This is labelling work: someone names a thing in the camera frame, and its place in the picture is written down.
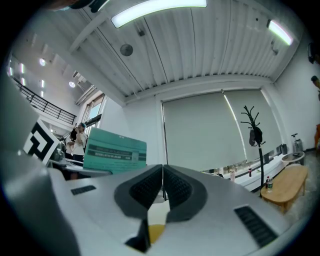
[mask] roller blind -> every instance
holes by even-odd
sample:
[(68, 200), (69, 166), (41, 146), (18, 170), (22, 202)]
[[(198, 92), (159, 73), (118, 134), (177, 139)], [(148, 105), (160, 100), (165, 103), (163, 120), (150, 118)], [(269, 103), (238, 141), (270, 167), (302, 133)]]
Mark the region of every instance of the roller blind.
[(163, 112), (168, 164), (204, 171), (246, 159), (221, 92), (164, 102)]
[(259, 158), (259, 150), (258, 147), (251, 146), (249, 144), (249, 124), (240, 123), (241, 121), (250, 122), (249, 117), (246, 114), (241, 114), (241, 112), (246, 112), (244, 109), (245, 105), (249, 110), (254, 106), (254, 109), (251, 112), (253, 119), (259, 112), (255, 122), (256, 124), (260, 123), (258, 127), (262, 131), (263, 140), (266, 141), (265, 144), (261, 145), (262, 153), (265, 155), (282, 144), (276, 119), (260, 90), (226, 91), (225, 95), (229, 100), (236, 119), (238, 120), (248, 161), (253, 161)]

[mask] wooden bench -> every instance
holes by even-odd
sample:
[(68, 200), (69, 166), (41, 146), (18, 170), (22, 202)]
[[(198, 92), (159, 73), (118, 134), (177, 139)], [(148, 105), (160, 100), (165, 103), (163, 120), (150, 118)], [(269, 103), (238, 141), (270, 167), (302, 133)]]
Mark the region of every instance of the wooden bench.
[(308, 168), (305, 166), (287, 167), (274, 178), (272, 192), (268, 192), (264, 186), (261, 195), (265, 201), (281, 206), (284, 213), (288, 209), (288, 203), (294, 201), (302, 186), (305, 195), (307, 176)]

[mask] teal box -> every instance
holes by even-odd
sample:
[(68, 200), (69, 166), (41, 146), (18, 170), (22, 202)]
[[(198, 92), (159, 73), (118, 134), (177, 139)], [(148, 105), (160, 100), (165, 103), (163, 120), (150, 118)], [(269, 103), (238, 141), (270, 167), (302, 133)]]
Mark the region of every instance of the teal box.
[(147, 143), (91, 128), (83, 168), (123, 173), (146, 167)]

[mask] coat rack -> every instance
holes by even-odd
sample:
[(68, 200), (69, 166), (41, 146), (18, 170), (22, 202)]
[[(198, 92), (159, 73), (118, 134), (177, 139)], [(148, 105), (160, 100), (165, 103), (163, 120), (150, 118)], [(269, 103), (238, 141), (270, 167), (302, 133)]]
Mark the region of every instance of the coat rack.
[(261, 164), (261, 185), (260, 185), (260, 190), (261, 190), (261, 188), (264, 186), (264, 177), (265, 177), (265, 174), (264, 174), (264, 160), (263, 160), (261, 145), (265, 144), (266, 142), (265, 141), (262, 142), (263, 141), (263, 139), (262, 139), (262, 131), (258, 127), (258, 125), (260, 123), (256, 124), (256, 119), (257, 119), (257, 117), (259, 115), (259, 112), (256, 114), (254, 119), (253, 119), (253, 117), (251, 115), (251, 111), (252, 111), (252, 109), (254, 107), (255, 106), (253, 106), (249, 111), (247, 106), (246, 105), (244, 106), (244, 109), (245, 109), (246, 113), (242, 112), (241, 114), (246, 114), (249, 117), (250, 122), (241, 122), (241, 123), (251, 125), (251, 127), (249, 127), (249, 129), (250, 129), (250, 141), (249, 141), (249, 143), (250, 143), (250, 145), (252, 147), (258, 146), (258, 148), (259, 148), (259, 156), (260, 156), (260, 164)]

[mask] railing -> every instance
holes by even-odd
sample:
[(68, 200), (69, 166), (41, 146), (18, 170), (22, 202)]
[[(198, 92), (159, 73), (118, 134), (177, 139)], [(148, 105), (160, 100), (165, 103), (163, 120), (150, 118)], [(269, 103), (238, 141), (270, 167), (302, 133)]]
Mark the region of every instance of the railing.
[(49, 101), (45, 100), (44, 98), (40, 97), (39, 95), (35, 94), (32, 90), (28, 89), (27, 87), (23, 86), (18, 79), (15, 77), (13, 78), (17, 82), (17, 86), (19, 87), (19, 90), (22, 95), (26, 97), (26, 99), (30, 102), (30, 104), (61, 121), (64, 121), (67, 124), (72, 125), (75, 121), (76, 115), (71, 114), (60, 107), (57, 107), (56, 105), (50, 103)]

